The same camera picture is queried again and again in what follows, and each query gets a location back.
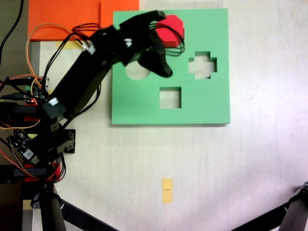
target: black tripod leg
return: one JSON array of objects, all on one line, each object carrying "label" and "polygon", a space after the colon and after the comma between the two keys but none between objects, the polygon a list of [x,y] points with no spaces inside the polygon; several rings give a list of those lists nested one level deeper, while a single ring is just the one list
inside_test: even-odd
[{"label": "black tripod leg", "polygon": [[270,231],[280,226],[284,215],[286,214],[287,208],[288,203],[285,203],[284,205],[263,214],[262,216],[234,229],[233,231]]},{"label": "black tripod leg", "polygon": [[62,214],[64,220],[84,231],[118,231],[110,225],[98,220],[90,214],[62,200]]},{"label": "black tripod leg", "polygon": [[44,231],[66,231],[59,198],[56,194],[42,191],[39,205]]},{"label": "black tripod leg", "polygon": [[308,218],[307,203],[302,197],[292,201],[279,231],[304,231]]}]

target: white table surface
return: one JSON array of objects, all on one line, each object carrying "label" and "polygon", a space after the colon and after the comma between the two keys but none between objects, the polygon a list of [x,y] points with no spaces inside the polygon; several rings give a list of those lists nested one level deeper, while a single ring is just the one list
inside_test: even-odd
[{"label": "white table surface", "polygon": [[[121,231],[229,231],[308,180],[308,1],[140,1],[141,10],[213,7],[229,9],[231,123],[112,126],[108,75],[98,102],[69,125],[77,144],[56,184],[63,199]],[[40,73],[54,49],[41,43]],[[51,88],[78,52],[53,64]],[[170,204],[162,178],[173,179]]]}]

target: robotic arm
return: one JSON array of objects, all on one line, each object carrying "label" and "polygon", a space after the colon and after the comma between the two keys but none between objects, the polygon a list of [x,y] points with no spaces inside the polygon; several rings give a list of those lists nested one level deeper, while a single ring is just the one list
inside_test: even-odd
[{"label": "robotic arm", "polygon": [[26,143],[22,154],[35,165],[44,166],[74,146],[74,138],[59,123],[74,119],[95,93],[113,64],[127,65],[138,61],[150,71],[172,76],[166,62],[165,47],[151,24],[166,18],[162,11],[134,16],[120,24],[97,30],[90,37],[90,46],[77,58],[50,98],[38,106],[15,106],[8,113],[35,113],[40,119],[40,132]]}]

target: yellow sticky note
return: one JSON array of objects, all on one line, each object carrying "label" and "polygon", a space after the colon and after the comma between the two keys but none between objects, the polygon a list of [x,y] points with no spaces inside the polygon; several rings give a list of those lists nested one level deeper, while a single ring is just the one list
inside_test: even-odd
[{"label": "yellow sticky note", "polygon": [[171,203],[173,194],[171,178],[163,178],[162,189],[163,189],[163,204]]},{"label": "yellow sticky note", "polygon": [[[56,41],[57,49],[59,48],[61,43],[62,41]],[[73,40],[73,41],[68,41],[63,47],[63,50],[73,50],[73,49],[82,49],[82,46],[79,42],[77,42],[76,40]]]}]

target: circular hole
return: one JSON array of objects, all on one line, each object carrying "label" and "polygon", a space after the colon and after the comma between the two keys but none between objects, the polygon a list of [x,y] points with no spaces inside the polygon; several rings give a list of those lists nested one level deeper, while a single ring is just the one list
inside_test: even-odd
[{"label": "circular hole", "polygon": [[142,80],[148,77],[150,71],[134,61],[126,66],[126,74],[133,80]]}]

